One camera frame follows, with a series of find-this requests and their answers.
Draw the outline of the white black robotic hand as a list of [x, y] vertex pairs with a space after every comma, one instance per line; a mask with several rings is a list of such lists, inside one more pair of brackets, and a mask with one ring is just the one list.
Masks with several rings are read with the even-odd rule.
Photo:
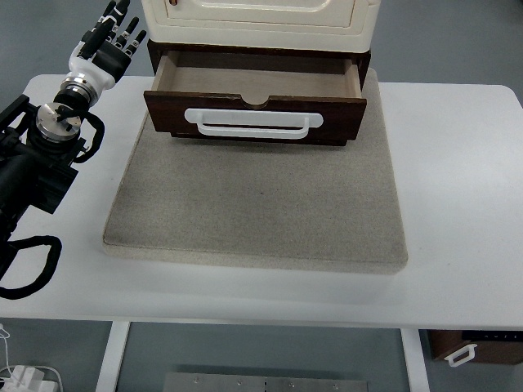
[[[129, 5], [129, 0], [110, 1], [101, 22], [73, 49], [69, 57], [68, 77], [85, 80], [93, 88], [113, 88], [121, 79], [130, 65], [131, 57], [146, 37], [146, 31], [141, 30], [123, 51], [116, 47], [124, 46], [138, 25], [136, 16], [124, 30], [116, 25], [116, 20], [125, 18]], [[104, 42], [109, 42], [105, 49], [113, 51], [115, 58], [105, 53], [95, 55]]]

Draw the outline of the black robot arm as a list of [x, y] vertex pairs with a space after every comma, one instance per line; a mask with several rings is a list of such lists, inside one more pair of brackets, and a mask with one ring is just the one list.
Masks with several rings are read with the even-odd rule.
[[18, 221], [31, 206], [53, 213], [85, 163], [101, 147], [105, 125], [90, 109], [122, 78], [146, 36], [132, 32], [138, 18], [120, 26], [127, 1], [111, 1], [69, 58], [69, 73], [51, 103], [35, 106], [19, 96], [1, 113], [1, 272], [23, 249], [47, 246], [40, 275], [29, 285], [2, 288], [1, 296], [20, 299], [44, 287], [56, 271], [62, 249], [54, 236], [12, 240]]

